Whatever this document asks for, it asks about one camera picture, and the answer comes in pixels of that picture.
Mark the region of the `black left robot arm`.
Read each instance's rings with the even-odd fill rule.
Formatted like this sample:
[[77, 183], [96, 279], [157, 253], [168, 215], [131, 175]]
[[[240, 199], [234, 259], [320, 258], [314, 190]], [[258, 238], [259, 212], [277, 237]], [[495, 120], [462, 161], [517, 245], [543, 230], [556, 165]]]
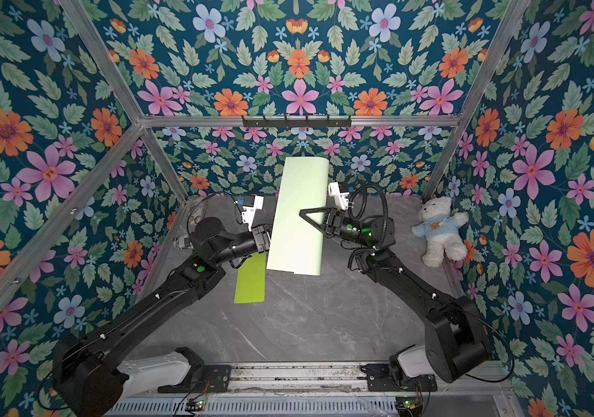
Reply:
[[217, 217], [189, 236], [193, 252], [151, 294], [110, 323], [81, 337], [67, 335], [54, 349], [54, 389], [76, 416], [105, 415], [119, 400], [186, 384], [202, 365], [191, 349], [128, 360], [133, 349], [175, 314], [204, 298], [224, 277], [224, 263], [266, 253], [269, 225], [233, 234]]

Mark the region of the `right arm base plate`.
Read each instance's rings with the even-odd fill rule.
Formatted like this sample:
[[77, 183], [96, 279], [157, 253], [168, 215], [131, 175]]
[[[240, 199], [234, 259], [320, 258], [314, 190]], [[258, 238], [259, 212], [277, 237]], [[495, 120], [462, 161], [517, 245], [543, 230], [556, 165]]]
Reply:
[[438, 390], [434, 375], [409, 377], [393, 363], [368, 363], [360, 367], [370, 392], [431, 393]]

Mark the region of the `pale green paper sheet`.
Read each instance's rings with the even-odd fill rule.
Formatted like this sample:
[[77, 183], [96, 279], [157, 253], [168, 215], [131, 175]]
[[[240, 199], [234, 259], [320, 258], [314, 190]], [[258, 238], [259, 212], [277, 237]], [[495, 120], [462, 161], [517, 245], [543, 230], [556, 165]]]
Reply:
[[269, 270], [320, 275], [324, 236], [300, 216], [300, 211], [325, 208], [328, 173], [326, 158], [286, 158], [272, 225]]

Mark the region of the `bright lime green paper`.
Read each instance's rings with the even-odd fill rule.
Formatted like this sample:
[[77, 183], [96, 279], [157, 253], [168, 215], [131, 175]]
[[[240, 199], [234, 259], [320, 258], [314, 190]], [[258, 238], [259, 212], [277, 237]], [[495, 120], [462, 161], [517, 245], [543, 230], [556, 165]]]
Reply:
[[266, 299], [267, 254], [254, 254], [243, 262], [237, 275], [234, 303], [254, 304]]

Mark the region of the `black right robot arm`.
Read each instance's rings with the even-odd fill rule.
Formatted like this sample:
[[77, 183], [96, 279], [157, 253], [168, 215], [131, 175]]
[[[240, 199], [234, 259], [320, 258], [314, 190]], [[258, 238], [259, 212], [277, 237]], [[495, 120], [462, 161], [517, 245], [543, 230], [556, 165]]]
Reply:
[[364, 222], [338, 208], [306, 208], [300, 217], [323, 236], [352, 243], [349, 269], [391, 290], [422, 321], [423, 343], [390, 359], [395, 384], [422, 375], [455, 382], [491, 359], [493, 347], [477, 307], [434, 288], [399, 260], [391, 250], [395, 228], [386, 212]]

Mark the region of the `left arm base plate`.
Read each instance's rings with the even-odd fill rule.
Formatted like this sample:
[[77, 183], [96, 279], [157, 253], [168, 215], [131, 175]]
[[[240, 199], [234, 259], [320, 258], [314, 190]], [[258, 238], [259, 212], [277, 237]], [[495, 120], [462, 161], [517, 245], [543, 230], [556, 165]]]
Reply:
[[160, 387], [161, 394], [200, 393], [205, 389], [208, 394], [227, 392], [231, 380], [230, 365], [201, 365], [191, 369], [184, 380], [173, 386]]

